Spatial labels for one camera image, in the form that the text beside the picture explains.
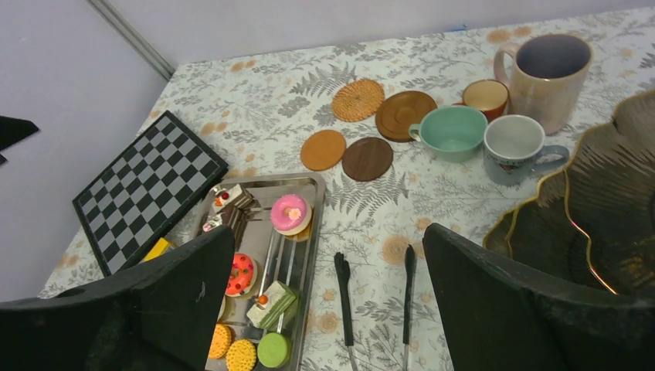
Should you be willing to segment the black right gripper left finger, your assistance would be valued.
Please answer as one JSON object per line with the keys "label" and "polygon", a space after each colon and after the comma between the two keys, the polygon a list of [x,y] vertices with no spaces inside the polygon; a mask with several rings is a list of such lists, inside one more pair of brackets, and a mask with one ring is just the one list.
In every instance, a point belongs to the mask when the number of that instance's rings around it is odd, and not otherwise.
{"label": "black right gripper left finger", "polygon": [[220,227],[55,297],[1,305],[3,370],[202,370],[235,237]]}

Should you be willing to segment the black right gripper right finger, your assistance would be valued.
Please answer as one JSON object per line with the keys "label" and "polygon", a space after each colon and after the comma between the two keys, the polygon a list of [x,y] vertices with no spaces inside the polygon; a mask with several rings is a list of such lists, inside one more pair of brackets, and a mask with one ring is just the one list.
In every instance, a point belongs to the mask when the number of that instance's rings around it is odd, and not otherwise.
{"label": "black right gripper right finger", "polygon": [[652,370],[654,302],[551,276],[426,228],[423,248],[457,370]]}

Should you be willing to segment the red frosted donut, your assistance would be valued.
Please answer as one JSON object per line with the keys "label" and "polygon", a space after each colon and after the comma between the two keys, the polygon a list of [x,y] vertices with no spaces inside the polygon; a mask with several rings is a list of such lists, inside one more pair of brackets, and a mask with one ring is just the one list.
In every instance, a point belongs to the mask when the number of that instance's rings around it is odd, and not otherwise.
{"label": "red frosted donut", "polygon": [[248,294],[253,288],[256,278],[256,261],[247,254],[235,253],[225,296],[235,298]]}

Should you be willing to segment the black metal tongs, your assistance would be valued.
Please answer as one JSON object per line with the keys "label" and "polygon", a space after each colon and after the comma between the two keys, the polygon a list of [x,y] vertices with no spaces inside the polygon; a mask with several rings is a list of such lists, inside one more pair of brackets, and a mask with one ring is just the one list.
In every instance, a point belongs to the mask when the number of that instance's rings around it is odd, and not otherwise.
{"label": "black metal tongs", "polygon": [[[338,287],[341,297],[341,312],[342,324],[344,328],[344,344],[348,352],[348,358],[352,370],[358,370],[355,360],[355,339],[352,328],[351,316],[351,302],[349,298],[348,282],[351,277],[350,264],[345,259],[344,254],[338,252],[334,255],[334,266],[338,279]],[[412,245],[408,245],[405,253],[405,271],[406,271],[406,287],[405,297],[403,303],[403,330],[402,330],[402,344],[403,349],[403,364],[402,370],[409,369],[409,343],[411,335],[411,320],[412,320],[412,294],[413,284],[416,270],[416,253]]]}

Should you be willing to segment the pink frosted donut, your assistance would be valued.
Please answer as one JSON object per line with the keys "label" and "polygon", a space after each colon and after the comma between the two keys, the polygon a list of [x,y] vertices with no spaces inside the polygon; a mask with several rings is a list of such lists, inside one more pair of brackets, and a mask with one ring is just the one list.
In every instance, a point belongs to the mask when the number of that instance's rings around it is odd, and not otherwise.
{"label": "pink frosted donut", "polygon": [[310,203],[298,194],[280,197],[270,210],[273,228],[284,236],[294,236],[305,230],[312,216]]}

